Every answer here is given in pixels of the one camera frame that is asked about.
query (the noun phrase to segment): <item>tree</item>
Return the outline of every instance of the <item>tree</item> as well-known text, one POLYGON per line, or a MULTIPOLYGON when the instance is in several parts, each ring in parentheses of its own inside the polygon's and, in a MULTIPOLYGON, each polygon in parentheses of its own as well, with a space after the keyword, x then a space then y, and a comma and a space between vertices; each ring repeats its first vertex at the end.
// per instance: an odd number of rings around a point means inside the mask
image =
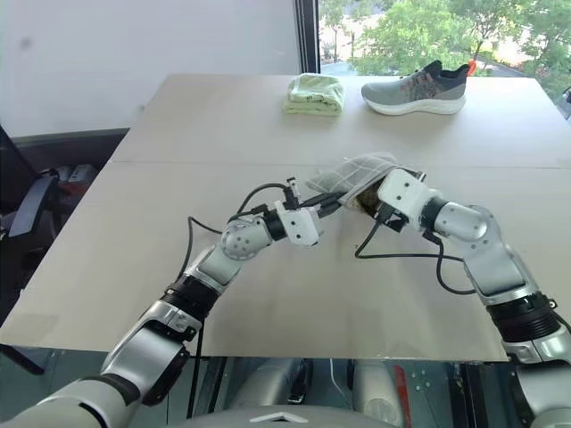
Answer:
POLYGON ((361 58, 351 58, 359 74, 410 72, 435 59, 456 67, 466 62, 472 45, 468 19, 452 14, 447 0, 404 0, 395 3, 366 29, 359 43, 361 58))
POLYGON ((523 52, 546 62, 551 50, 571 45, 571 0, 533 1, 525 9, 523 23, 529 28, 523 52))
POLYGON ((491 37, 501 41, 515 34, 518 14, 525 0, 450 0, 451 11, 473 22, 471 29, 476 38, 473 58, 476 59, 484 42, 491 37))
POLYGON ((355 32, 348 29, 348 21, 361 22, 375 13, 375 10, 388 10, 396 0, 319 0, 319 18, 334 32, 333 60, 337 62, 337 37, 350 31, 351 56, 354 54, 355 32))
POLYGON ((337 35, 344 31, 343 8, 348 0, 319 0, 319 17, 325 21, 325 25, 333 30, 333 62, 337 62, 337 35))
POLYGON ((524 71, 556 100, 571 86, 571 0, 533 1, 522 22, 529 31, 522 51, 533 57, 524 71))

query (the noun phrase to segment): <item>white wall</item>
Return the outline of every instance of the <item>white wall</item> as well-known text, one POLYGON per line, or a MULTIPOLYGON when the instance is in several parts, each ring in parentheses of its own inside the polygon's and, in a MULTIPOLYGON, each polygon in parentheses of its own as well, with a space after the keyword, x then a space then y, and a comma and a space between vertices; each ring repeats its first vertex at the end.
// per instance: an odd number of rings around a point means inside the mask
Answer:
POLYGON ((4 0, 11 136, 129 127, 170 73, 297 74, 291 0, 4 0))

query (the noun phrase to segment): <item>gray towel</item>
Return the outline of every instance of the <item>gray towel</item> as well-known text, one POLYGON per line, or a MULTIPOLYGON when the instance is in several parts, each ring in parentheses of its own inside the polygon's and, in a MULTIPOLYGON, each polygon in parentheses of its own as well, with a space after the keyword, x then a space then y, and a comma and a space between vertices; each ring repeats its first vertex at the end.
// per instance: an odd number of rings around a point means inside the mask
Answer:
POLYGON ((360 205, 354 200, 355 196, 400 166, 386 152, 362 154, 334 169, 320 172, 307 181, 307 186, 320 193, 346 192, 339 202, 348 208, 358 209, 360 205))

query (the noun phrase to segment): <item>metal leg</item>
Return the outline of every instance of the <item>metal leg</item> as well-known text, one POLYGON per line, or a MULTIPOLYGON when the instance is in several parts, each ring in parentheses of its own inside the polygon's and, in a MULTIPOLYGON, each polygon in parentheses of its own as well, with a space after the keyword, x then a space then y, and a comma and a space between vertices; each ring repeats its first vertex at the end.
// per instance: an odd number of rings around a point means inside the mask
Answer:
POLYGON ((44 374, 44 369, 42 367, 38 366, 34 361, 12 346, 0 344, 0 352, 27 372, 32 373, 33 375, 44 374))
POLYGON ((226 357, 212 357, 208 360, 203 386, 198 394, 193 416, 212 413, 218 400, 222 376, 226 367, 226 357))
POLYGON ((479 365, 449 364, 447 372, 453 426, 487 428, 488 415, 479 365))

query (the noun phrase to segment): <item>orange object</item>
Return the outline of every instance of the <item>orange object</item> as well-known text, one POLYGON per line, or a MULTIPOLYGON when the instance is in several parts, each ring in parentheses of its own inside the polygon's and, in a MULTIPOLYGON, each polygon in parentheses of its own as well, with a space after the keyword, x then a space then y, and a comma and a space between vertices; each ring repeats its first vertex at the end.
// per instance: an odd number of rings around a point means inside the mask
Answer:
POLYGON ((468 61, 468 75, 472 76, 476 72, 476 60, 468 61))
POLYGON ((412 418, 410 417, 409 393, 407 392, 407 374, 401 366, 393 366, 396 377, 396 388, 401 400, 402 413, 404 415, 405 428, 412 428, 412 418))

